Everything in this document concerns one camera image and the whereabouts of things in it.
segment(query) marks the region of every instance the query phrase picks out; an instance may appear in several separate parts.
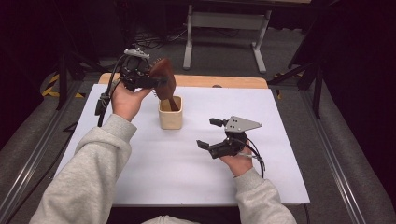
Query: white tabletop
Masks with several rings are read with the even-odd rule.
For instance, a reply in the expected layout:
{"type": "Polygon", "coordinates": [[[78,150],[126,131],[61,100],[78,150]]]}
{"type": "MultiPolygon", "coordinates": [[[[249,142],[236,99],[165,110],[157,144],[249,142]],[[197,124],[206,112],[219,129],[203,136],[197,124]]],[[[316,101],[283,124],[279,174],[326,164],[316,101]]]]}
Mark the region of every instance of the white tabletop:
{"type": "MultiPolygon", "coordinates": [[[[96,102],[106,85],[93,86],[57,174],[73,157],[78,141],[97,125],[96,102]]],[[[273,94],[265,89],[177,87],[183,98],[183,127],[163,130],[158,98],[145,98],[133,124],[132,156],[117,182],[116,206],[211,206],[236,204],[233,175],[219,159],[198,148],[196,140],[210,145],[224,140],[224,129],[209,119],[237,116],[262,124],[247,131],[265,162],[264,177],[279,190],[282,203],[309,203],[304,181],[273,94]]],[[[111,114],[107,109],[104,121],[111,114]]],[[[254,160],[260,173],[260,165],[254,160]]]]}

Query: cable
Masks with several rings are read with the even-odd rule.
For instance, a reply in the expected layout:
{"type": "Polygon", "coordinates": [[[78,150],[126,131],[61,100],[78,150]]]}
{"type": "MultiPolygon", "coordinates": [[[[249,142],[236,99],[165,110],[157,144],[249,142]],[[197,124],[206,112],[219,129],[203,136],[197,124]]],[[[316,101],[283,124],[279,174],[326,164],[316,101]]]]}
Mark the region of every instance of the cable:
{"type": "Polygon", "coordinates": [[[163,40],[158,36],[154,36],[152,33],[149,32],[140,32],[136,34],[134,42],[142,50],[145,50],[145,49],[159,49],[164,45],[166,40],[163,40]]]}
{"type": "Polygon", "coordinates": [[[306,205],[306,203],[304,204],[304,209],[305,209],[305,215],[306,215],[306,223],[310,224],[311,218],[309,217],[308,206],[306,205]]]}
{"type": "Polygon", "coordinates": [[[145,60],[146,60],[147,69],[149,70],[149,60],[148,59],[145,60]]]}
{"type": "Polygon", "coordinates": [[[228,37],[236,37],[238,34],[239,34],[239,30],[230,30],[230,29],[214,29],[216,32],[218,32],[218,33],[220,33],[220,34],[222,34],[222,35],[225,35],[225,36],[228,36],[228,37]],[[226,34],[225,32],[222,32],[222,31],[235,31],[235,34],[232,34],[232,35],[228,35],[228,34],[226,34]]]}
{"type": "Polygon", "coordinates": [[[180,39],[180,37],[184,34],[184,33],[186,33],[187,32],[187,30],[184,30],[183,32],[181,32],[179,35],[177,35],[176,37],[174,37],[173,39],[169,39],[169,37],[170,37],[170,35],[166,38],[166,41],[167,42],[172,42],[172,41],[175,41],[175,40],[177,40],[177,39],[180,39]]]}
{"type": "Polygon", "coordinates": [[[67,147],[67,144],[69,143],[70,139],[73,136],[74,130],[69,130],[71,127],[76,126],[77,123],[74,122],[72,125],[66,127],[63,132],[70,132],[69,136],[66,139],[66,142],[64,143],[64,145],[62,146],[61,150],[58,152],[58,154],[55,157],[55,160],[52,162],[52,164],[49,166],[49,168],[47,169],[47,171],[41,176],[41,178],[38,180],[38,182],[33,186],[33,188],[29,191],[29,193],[26,195],[26,197],[20,202],[20,204],[18,205],[18,207],[14,208],[11,216],[9,216],[8,220],[6,221],[6,223],[8,224],[12,218],[15,217],[15,215],[18,213],[18,211],[21,209],[21,207],[24,205],[24,203],[26,203],[26,201],[29,199],[29,197],[33,194],[33,192],[35,192],[35,189],[37,189],[38,185],[41,183],[41,181],[43,181],[43,179],[47,176],[47,174],[50,172],[50,170],[52,169],[52,167],[55,165],[56,161],[59,160],[59,158],[61,157],[62,153],[64,152],[64,150],[67,147]]]}
{"type": "Polygon", "coordinates": [[[108,80],[108,84],[107,84],[107,89],[106,92],[103,93],[101,95],[101,100],[102,100],[102,105],[103,105],[103,109],[99,115],[99,120],[98,120],[98,127],[102,127],[103,124],[103,119],[105,118],[105,113],[107,110],[107,106],[108,106],[108,102],[109,102],[109,94],[110,94],[110,89],[111,89],[111,83],[113,82],[113,78],[114,75],[116,74],[117,68],[119,66],[119,63],[121,62],[121,60],[123,60],[126,56],[126,54],[123,54],[122,56],[119,57],[119,59],[116,62],[116,65],[113,68],[113,71],[111,72],[111,76],[110,79],[108,80]]]}
{"type": "Polygon", "coordinates": [[[113,92],[111,92],[111,94],[110,94],[110,99],[111,99],[111,97],[113,96],[114,91],[116,90],[116,88],[117,88],[119,85],[120,85],[120,81],[118,81],[117,84],[114,86],[113,92]]]}
{"type": "Polygon", "coordinates": [[[237,138],[230,138],[230,140],[238,142],[240,144],[243,144],[245,147],[247,147],[248,149],[250,149],[251,152],[253,152],[253,154],[256,156],[256,160],[260,163],[260,168],[262,170],[262,178],[264,178],[264,171],[265,171],[265,164],[264,161],[262,160],[262,157],[260,156],[260,152],[259,150],[256,148],[256,146],[254,146],[254,143],[251,142],[249,139],[247,139],[250,143],[252,143],[252,145],[256,148],[254,149],[253,147],[251,147],[249,144],[247,144],[246,142],[242,142],[241,140],[237,139],[237,138]]]}

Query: black cable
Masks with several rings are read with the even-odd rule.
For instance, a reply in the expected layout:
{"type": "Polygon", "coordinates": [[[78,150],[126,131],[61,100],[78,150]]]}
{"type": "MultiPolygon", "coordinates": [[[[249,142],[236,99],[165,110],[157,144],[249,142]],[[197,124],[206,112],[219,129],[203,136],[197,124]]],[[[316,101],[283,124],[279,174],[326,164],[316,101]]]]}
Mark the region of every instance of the black cable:
{"type": "Polygon", "coordinates": [[[116,90],[116,88],[117,88],[119,85],[120,85],[120,81],[117,82],[116,86],[115,86],[114,89],[113,89],[113,92],[111,92],[111,94],[110,94],[110,99],[111,99],[111,97],[113,96],[114,91],[116,90]]]}
{"type": "Polygon", "coordinates": [[[249,143],[251,143],[251,145],[253,145],[254,146],[254,148],[256,148],[256,150],[257,150],[257,153],[259,154],[259,156],[260,156],[260,152],[259,152],[259,150],[257,149],[257,147],[256,147],[256,145],[254,145],[254,143],[253,143],[253,141],[251,141],[248,137],[247,137],[247,140],[249,141],[249,143]]]}
{"type": "Polygon", "coordinates": [[[134,42],[137,46],[139,46],[142,50],[145,49],[159,49],[163,47],[165,44],[173,42],[177,39],[180,39],[180,37],[187,32],[187,29],[184,28],[184,30],[181,31],[181,33],[175,34],[176,31],[178,31],[180,28],[175,29],[174,31],[170,32],[167,37],[162,38],[153,35],[150,32],[140,32],[136,34],[136,37],[134,39],[134,42]]]}
{"type": "Polygon", "coordinates": [[[120,20],[120,30],[127,49],[131,47],[131,36],[134,36],[135,21],[137,20],[137,13],[134,12],[134,7],[130,6],[130,4],[132,3],[129,3],[129,1],[113,1],[114,8],[120,20]]]}
{"type": "MultiPolygon", "coordinates": [[[[67,128],[65,128],[63,130],[63,132],[70,132],[68,129],[70,129],[73,126],[76,126],[77,123],[74,122],[72,125],[68,126],[67,128]]],[[[52,164],[49,166],[49,168],[47,169],[47,171],[41,176],[41,178],[38,180],[38,182],[33,186],[33,188],[29,191],[29,193],[26,195],[26,197],[19,203],[18,207],[14,208],[11,216],[7,219],[6,223],[8,224],[12,218],[15,217],[15,215],[17,215],[18,211],[20,211],[21,207],[24,205],[24,203],[26,203],[26,201],[29,199],[29,197],[33,194],[33,192],[35,192],[35,189],[37,189],[38,185],[43,181],[43,179],[47,176],[47,174],[50,172],[50,170],[52,169],[52,167],[55,165],[56,161],[59,160],[59,158],[61,157],[62,153],[64,152],[64,150],[66,149],[70,139],[72,138],[74,133],[74,130],[70,132],[69,136],[66,139],[66,142],[64,143],[64,145],[62,146],[61,150],[58,152],[58,154],[55,157],[55,160],[52,162],[52,164]]]]}
{"type": "Polygon", "coordinates": [[[306,205],[306,203],[304,204],[304,209],[305,209],[305,214],[306,214],[306,223],[310,224],[311,218],[309,217],[308,206],[306,205]]]}
{"type": "Polygon", "coordinates": [[[220,33],[220,34],[222,34],[222,35],[225,35],[225,36],[228,36],[228,37],[236,37],[238,34],[239,34],[239,30],[233,30],[233,31],[235,31],[235,34],[232,34],[232,35],[228,35],[228,34],[226,34],[225,32],[222,32],[224,29],[214,29],[216,32],[218,32],[218,33],[220,33]]]}
{"type": "Polygon", "coordinates": [[[127,68],[129,68],[129,62],[131,61],[131,57],[128,57],[126,60],[125,60],[125,66],[127,67],[127,68]]]}
{"type": "MultiPolygon", "coordinates": [[[[117,60],[116,65],[114,66],[113,71],[111,72],[110,79],[108,80],[107,89],[106,89],[106,92],[104,93],[104,97],[105,97],[105,98],[106,98],[106,97],[109,97],[110,89],[111,89],[111,83],[113,82],[114,75],[116,74],[117,68],[119,67],[119,63],[120,63],[126,56],[128,56],[128,55],[127,55],[127,54],[123,54],[123,55],[120,56],[119,59],[117,60]]],[[[106,113],[106,110],[107,110],[107,107],[108,107],[108,102],[109,102],[109,101],[106,101],[105,98],[102,99],[103,109],[102,109],[102,111],[101,111],[101,113],[100,113],[100,115],[99,115],[98,127],[102,127],[103,119],[105,118],[105,113],[106,113]]]]}
{"type": "Polygon", "coordinates": [[[250,149],[251,152],[253,152],[253,154],[256,156],[256,160],[260,163],[260,168],[262,170],[262,178],[264,178],[265,164],[264,164],[264,161],[262,160],[262,157],[260,156],[259,150],[257,148],[254,149],[253,147],[251,147],[246,142],[244,143],[244,142],[242,142],[241,140],[239,140],[237,138],[230,138],[230,140],[243,144],[245,147],[250,149]]]}
{"type": "Polygon", "coordinates": [[[147,64],[147,69],[149,70],[149,60],[148,59],[145,59],[146,60],[146,64],[147,64]]]}

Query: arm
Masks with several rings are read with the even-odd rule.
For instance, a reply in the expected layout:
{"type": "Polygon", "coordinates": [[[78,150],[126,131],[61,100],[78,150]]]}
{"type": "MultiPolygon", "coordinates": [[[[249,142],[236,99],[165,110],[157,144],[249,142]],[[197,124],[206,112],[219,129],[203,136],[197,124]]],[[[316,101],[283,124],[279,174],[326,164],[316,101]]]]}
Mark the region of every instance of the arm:
{"type": "MultiPolygon", "coordinates": [[[[245,147],[243,152],[251,153],[245,147]]],[[[251,158],[225,156],[220,158],[233,172],[236,200],[242,223],[296,223],[291,212],[281,202],[276,187],[253,168],[251,158]]]]}
{"type": "Polygon", "coordinates": [[[113,115],[90,130],[76,154],[46,189],[31,223],[106,223],[116,181],[131,155],[130,122],[150,90],[136,93],[120,84],[112,96],[113,115]]]}

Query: gray sleeve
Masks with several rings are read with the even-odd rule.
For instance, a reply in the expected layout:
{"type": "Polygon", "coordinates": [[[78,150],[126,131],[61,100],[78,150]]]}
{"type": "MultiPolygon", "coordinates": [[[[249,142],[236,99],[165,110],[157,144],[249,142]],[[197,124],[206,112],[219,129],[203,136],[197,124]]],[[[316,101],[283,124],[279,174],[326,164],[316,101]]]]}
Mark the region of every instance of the gray sleeve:
{"type": "Polygon", "coordinates": [[[49,184],[31,223],[106,223],[136,127],[117,115],[90,130],[49,184]]]}
{"type": "Polygon", "coordinates": [[[236,200],[243,224],[296,223],[294,216],[281,202],[275,186],[254,168],[234,179],[236,200]]]}

